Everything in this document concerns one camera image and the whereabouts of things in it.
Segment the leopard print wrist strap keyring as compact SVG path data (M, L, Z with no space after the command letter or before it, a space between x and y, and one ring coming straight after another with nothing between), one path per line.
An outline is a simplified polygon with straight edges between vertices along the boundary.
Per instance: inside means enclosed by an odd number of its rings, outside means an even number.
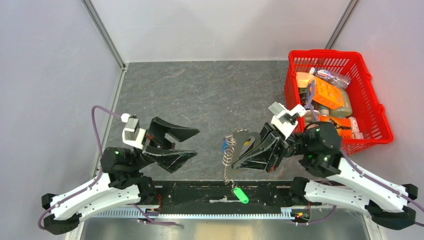
M258 132L241 128L226 136L224 140L227 140L227 147L223 152L221 161L223 164L222 179L226 186L234 187L236 183L233 177L243 172L241 169L236 169L235 165L241 159L243 150L248 151L249 148L255 148L259 145L261 135Z

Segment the blue capped key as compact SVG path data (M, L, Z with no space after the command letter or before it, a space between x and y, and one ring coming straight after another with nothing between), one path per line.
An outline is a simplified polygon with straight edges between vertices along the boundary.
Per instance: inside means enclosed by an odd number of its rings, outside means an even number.
M227 142L227 140L224 140L223 144L222 144L222 152L225 152L227 146L228 146L228 142Z

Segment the green capped key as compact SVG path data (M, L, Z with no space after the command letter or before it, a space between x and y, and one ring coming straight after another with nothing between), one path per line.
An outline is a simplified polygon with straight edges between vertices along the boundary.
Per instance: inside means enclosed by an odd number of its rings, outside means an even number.
M242 204L248 204L249 203L249 201L250 201L249 197L246 195L246 193L240 187L233 188L232 193L234 194L235 197L237 197L237 199Z

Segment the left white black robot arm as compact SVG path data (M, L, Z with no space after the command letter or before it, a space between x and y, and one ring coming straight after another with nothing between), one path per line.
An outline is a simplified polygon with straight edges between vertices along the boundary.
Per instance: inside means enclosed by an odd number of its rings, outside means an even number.
M197 153L179 150L176 142L184 142L199 133L154 117L147 129L139 125L135 115L124 113L121 139L124 147L107 147L100 158L98 176L62 194L47 193L41 203L45 213L39 226L53 235L76 229L80 223L101 212L123 205L150 205L158 197L153 179L142 169L156 164L174 173Z

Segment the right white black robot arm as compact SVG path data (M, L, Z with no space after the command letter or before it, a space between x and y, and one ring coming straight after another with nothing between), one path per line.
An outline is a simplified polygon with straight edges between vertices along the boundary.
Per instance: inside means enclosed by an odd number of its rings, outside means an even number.
M409 204L416 202L418 188L413 184L394 184L360 167L342 152L341 143L341 137L328 122L311 123L302 133L266 123L260 132L239 130L228 136L223 162L231 170L271 172L284 158L299 156L300 165L309 174L339 186L295 177L288 190L292 203L348 208L391 230L416 225L416 211Z

